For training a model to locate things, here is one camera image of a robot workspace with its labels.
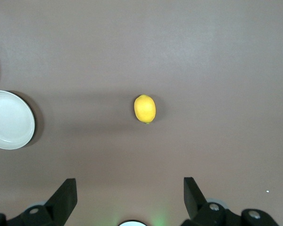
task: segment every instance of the white plate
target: white plate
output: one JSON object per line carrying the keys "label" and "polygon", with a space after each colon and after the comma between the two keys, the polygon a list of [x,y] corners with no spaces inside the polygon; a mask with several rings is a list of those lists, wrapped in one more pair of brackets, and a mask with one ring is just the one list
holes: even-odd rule
{"label": "white plate", "polygon": [[130,220],[124,223],[121,223],[119,226],[146,226],[144,223],[137,220]]}
{"label": "white plate", "polygon": [[33,137],[34,128],[33,112],[24,100],[0,90],[0,148],[23,147]]}

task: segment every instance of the robotic arm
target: robotic arm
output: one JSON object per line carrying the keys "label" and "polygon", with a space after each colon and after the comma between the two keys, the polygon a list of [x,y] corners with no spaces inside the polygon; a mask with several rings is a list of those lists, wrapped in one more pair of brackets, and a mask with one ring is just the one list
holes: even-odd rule
{"label": "robotic arm", "polygon": [[[0,213],[0,226],[63,226],[76,203],[75,179],[67,179],[43,206],[30,207],[10,220]],[[193,178],[184,178],[184,203],[190,219],[181,226],[278,226],[261,210],[246,209],[238,216],[220,204],[207,202]]]}

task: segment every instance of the screw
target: screw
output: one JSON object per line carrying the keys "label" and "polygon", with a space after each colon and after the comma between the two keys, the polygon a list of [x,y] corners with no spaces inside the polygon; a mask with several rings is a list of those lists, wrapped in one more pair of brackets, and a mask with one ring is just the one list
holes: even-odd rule
{"label": "screw", "polygon": [[38,212],[38,211],[39,211],[38,208],[34,208],[34,209],[31,209],[31,210],[29,211],[29,213],[30,213],[30,214],[35,214],[35,213]]}
{"label": "screw", "polygon": [[213,211],[218,211],[219,210],[219,206],[215,203],[210,204],[209,206],[211,208],[211,210]]}
{"label": "screw", "polygon": [[249,215],[250,215],[252,218],[255,218],[255,219],[260,219],[260,218],[261,218],[260,214],[259,214],[258,212],[256,212],[256,211],[254,211],[254,210],[251,210],[251,211],[249,212]]}

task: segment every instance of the table surface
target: table surface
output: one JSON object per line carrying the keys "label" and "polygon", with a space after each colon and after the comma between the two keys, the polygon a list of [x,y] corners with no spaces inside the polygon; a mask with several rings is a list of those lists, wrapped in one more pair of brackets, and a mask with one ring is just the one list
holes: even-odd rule
{"label": "table surface", "polygon": [[0,90],[37,122],[27,146],[0,149],[8,218],[76,178],[67,226],[179,226],[194,177],[283,226],[283,0],[0,0]]}

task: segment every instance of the plate rim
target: plate rim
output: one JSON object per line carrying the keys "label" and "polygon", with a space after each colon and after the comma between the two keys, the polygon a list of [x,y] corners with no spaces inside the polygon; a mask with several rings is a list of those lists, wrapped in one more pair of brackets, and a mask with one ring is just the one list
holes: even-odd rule
{"label": "plate rim", "polygon": [[35,128],[36,128],[35,115],[34,115],[32,109],[30,108],[30,106],[28,105],[28,103],[27,103],[25,100],[23,100],[20,96],[18,96],[18,95],[16,95],[16,94],[12,93],[12,92],[10,92],[10,91],[5,91],[5,90],[0,90],[0,93],[5,93],[5,94],[11,95],[11,96],[13,96],[13,97],[16,97],[18,100],[20,100],[20,102],[22,102],[22,103],[25,105],[25,107],[29,110],[29,112],[30,112],[30,114],[31,114],[31,116],[32,116],[32,119],[33,119],[33,120],[32,120],[32,123],[33,123],[32,131],[33,131],[33,132],[32,132],[32,134],[31,134],[31,136],[29,136],[29,139],[28,139],[27,142],[25,142],[24,144],[21,144],[21,145],[17,146],[16,148],[4,148],[4,147],[1,147],[1,146],[0,146],[0,149],[4,149],[4,150],[15,150],[15,149],[19,149],[19,148],[24,147],[25,145],[27,145],[27,144],[32,140],[32,138],[33,138],[33,136],[34,136],[34,134],[35,134]]}

